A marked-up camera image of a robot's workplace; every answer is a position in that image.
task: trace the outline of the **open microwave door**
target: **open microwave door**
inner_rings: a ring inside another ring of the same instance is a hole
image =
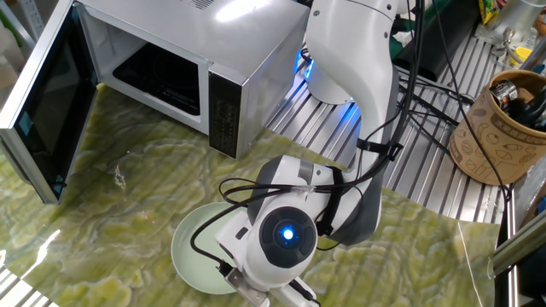
[[[0,112],[0,150],[48,204],[61,202],[96,97],[76,6],[58,2]]]

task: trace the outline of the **microwave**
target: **microwave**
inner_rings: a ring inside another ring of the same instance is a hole
[[[293,84],[308,15],[292,0],[60,0],[0,112],[0,150],[60,203],[103,83],[237,158]]]

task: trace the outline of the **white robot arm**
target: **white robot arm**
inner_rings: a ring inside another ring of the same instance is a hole
[[[269,306],[269,292],[288,306],[318,306],[315,293],[298,277],[314,255],[318,236],[351,245],[368,239],[377,228],[383,171],[357,188],[327,194],[314,187],[354,181],[373,167],[379,152],[389,154],[385,150],[391,148],[381,144],[390,131],[373,132],[396,109],[398,75],[389,54],[389,33],[395,14],[407,12],[406,2],[401,3],[315,0],[312,5],[307,46],[320,68],[360,108],[360,162],[345,173],[289,156],[263,166],[257,183],[300,188],[250,203],[247,213],[236,215],[216,235],[236,265],[223,272],[226,281],[254,306]],[[253,196],[266,192],[257,189]]]

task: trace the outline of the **tan paper cup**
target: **tan paper cup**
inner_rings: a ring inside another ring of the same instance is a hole
[[[546,78],[528,71],[500,72],[467,113],[473,131],[501,176],[502,183],[506,184],[518,180],[546,154],[546,133],[518,124],[501,110],[489,88],[502,79],[537,95],[546,85]],[[487,184],[499,184],[464,120],[451,135],[450,152],[455,163],[470,177]]]

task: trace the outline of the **green marble countertop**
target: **green marble countertop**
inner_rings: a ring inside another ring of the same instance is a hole
[[[103,89],[60,206],[43,205],[0,154],[0,264],[61,307],[245,305],[186,285],[172,265],[172,234],[189,212],[221,200],[222,180],[254,179],[281,154],[332,165],[269,131],[229,159],[202,134]],[[317,252],[304,273],[322,306],[492,306],[498,226],[383,194],[375,234]]]

